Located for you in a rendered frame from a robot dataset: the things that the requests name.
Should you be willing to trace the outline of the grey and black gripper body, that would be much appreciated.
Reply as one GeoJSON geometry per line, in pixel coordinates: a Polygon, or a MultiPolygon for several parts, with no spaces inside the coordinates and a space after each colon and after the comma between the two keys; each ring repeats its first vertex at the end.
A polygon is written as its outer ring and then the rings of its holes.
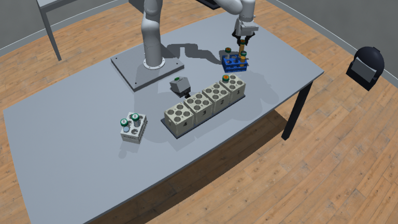
{"type": "Polygon", "coordinates": [[[236,28],[236,36],[250,36],[250,35],[253,35],[253,31],[243,31],[242,32],[241,29],[240,29],[241,24],[243,24],[242,21],[239,18],[237,18],[236,23],[235,23],[235,27],[234,27],[234,30],[236,28]]]}

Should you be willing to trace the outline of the white tube rack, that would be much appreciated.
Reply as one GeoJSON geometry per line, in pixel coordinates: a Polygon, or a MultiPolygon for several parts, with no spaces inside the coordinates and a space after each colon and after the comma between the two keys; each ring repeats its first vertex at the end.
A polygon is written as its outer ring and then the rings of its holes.
{"type": "Polygon", "coordinates": [[[123,131],[123,128],[122,128],[120,134],[121,134],[121,137],[122,137],[123,141],[140,144],[140,141],[142,139],[142,136],[144,134],[144,131],[145,131],[145,128],[146,128],[146,125],[147,125],[147,118],[143,114],[138,114],[139,115],[140,126],[139,127],[134,127],[134,123],[133,123],[133,120],[131,118],[132,114],[134,114],[134,113],[129,113],[127,118],[126,118],[127,121],[128,121],[129,129],[130,129],[129,132],[125,133],[123,131]],[[130,116],[130,118],[129,118],[129,116],[130,116]]]}

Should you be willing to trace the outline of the blue tube rack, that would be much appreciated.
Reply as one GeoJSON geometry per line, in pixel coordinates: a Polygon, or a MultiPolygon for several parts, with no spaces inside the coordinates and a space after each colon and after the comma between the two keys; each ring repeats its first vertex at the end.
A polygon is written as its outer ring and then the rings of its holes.
{"type": "Polygon", "coordinates": [[[240,58],[238,57],[238,54],[233,54],[230,55],[230,59],[225,59],[225,56],[222,58],[222,66],[225,71],[225,73],[231,73],[231,72],[243,72],[247,70],[247,61],[245,60],[244,63],[240,62],[240,58]],[[233,59],[232,56],[235,56],[236,58],[233,59]],[[233,62],[235,60],[235,62],[233,62]],[[229,63],[227,63],[229,61],[229,63]],[[240,67],[240,64],[245,64],[244,66],[240,67]],[[229,70],[228,70],[229,69],[229,70]]]}

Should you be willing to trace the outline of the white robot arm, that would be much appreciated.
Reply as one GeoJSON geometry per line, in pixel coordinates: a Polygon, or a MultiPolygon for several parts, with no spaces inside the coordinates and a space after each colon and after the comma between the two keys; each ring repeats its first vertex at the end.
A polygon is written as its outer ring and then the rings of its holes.
{"type": "MultiPolygon", "coordinates": [[[[232,15],[239,15],[244,25],[241,31],[258,31],[259,26],[252,21],[255,18],[255,0],[214,0],[221,8],[232,15]]],[[[141,23],[145,60],[144,67],[149,70],[160,69],[165,64],[162,57],[160,38],[160,15],[163,0],[145,0],[141,23]]]]}

